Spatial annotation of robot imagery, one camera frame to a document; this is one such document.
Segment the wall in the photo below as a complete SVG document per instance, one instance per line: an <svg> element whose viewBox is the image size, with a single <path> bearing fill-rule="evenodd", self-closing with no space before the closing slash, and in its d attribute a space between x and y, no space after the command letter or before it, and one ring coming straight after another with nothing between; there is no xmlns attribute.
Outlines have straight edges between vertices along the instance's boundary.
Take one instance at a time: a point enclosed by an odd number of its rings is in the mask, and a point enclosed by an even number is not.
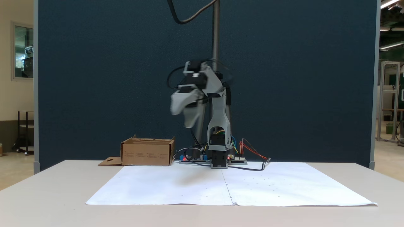
<svg viewBox="0 0 404 227"><path fill-rule="evenodd" d="M377 0L349 7L323 0L221 2L220 59L235 77L236 139L248 139L274 161L369 166ZM180 18L201 7L175 5ZM176 136L178 149L192 145L183 116L170 115L173 91L165 79L185 61L211 55L211 17L208 10L177 25L161 0L41 0L41 169L118 156L120 142L135 133Z"/></svg>
<svg viewBox="0 0 404 227"><path fill-rule="evenodd" d="M34 25L34 0L0 1L0 121L34 109L33 81L11 81L11 21Z"/></svg>

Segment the red wire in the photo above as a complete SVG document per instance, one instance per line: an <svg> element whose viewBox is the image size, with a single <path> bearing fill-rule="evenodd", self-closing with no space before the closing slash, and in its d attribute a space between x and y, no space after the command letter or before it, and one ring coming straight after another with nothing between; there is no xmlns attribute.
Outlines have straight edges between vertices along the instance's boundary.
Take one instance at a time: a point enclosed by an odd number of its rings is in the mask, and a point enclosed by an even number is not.
<svg viewBox="0 0 404 227"><path fill-rule="evenodd" d="M248 149L249 151L251 151L252 153L254 153L254 154L260 156L261 158L267 159L265 156L260 155L257 151L251 149L250 147L248 147L247 145L245 145L242 141L240 141L240 150L241 150L240 153L242 153L242 154L244 154L244 149L243 149L244 147L247 148L247 149Z"/></svg>

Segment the white paper sheet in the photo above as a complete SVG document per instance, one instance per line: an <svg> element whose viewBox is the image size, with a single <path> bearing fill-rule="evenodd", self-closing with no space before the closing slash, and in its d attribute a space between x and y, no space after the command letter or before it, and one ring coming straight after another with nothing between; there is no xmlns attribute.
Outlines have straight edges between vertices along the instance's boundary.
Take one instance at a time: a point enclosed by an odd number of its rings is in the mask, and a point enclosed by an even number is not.
<svg viewBox="0 0 404 227"><path fill-rule="evenodd" d="M125 166L86 204L232 205L232 202L221 170L173 163Z"/></svg>
<svg viewBox="0 0 404 227"><path fill-rule="evenodd" d="M261 164L241 167L259 169ZM178 163L126 166L86 204L358 206L372 202L306 163L271 162L264 171Z"/></svg>
<svg viewBox="0 0 404 227"><path fill-rule="evenodd" d="M249 168L261 168L249 162ZM359 206L371 201L306 163L271 162L264 171L223 170L231 199L240 206Z"/></svg>

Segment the box flap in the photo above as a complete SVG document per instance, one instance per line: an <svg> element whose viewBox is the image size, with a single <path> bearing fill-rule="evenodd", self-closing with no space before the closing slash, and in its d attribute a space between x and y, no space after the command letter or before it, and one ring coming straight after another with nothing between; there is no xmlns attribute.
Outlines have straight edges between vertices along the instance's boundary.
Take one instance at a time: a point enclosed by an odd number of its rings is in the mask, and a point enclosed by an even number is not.
<svg viewBox="0 0 404 227"><path fill-rule="evenodd" d="M124 143L127 143L128 141L131 141L133 138L129 138L129 139L127 139L127 140L125 140L125 141L123 141L123 142L121 142L121 163L122 163L122 145L124 144Z"/></svg>
<svg viewBox="0 0 404 227"><path fill-rule="evenodd" d="M147 138L133 138L132 143L147 143L147 144L163 144L168 145L170 139L147 139Z"/></svg>
<svg viewBox="0 0 404 227"><path fill-rule="evenodd" d="M121 157L109 157L102 161L98 166L121 166L122 160Z"/></svg>

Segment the ceiling light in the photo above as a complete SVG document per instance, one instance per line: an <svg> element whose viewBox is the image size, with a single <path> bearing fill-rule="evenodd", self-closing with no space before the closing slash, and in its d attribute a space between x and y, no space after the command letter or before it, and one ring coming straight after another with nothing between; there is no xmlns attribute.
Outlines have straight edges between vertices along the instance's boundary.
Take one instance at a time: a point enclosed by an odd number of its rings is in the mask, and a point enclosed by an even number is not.
<svg viewBox="0 0 404 227"><path fill-rule="evenodd" d="M394 27L391 30L396 32L404 32L404 27Z"/></svg>
<svg viewBox="0 0 404 227"><path fill-rule="evenodd" d="M396 3L398 1L399 0L385 0L385 1L382 1L380 9L386 8L387 6L389 6L389 5L393 4L393 3Z"/></svg>
<svg viewBox="0 0 404 227"><path fill-rule="evenodd" d="M379 49L380 50L385 50L385 49L395 47L395 46L399 46L399 45L403 45L403 44L404 44L404 41L396 42L396 43L392 43L392 44L389 44L389 45L386 45L386 46L381 46Z"/></svg>

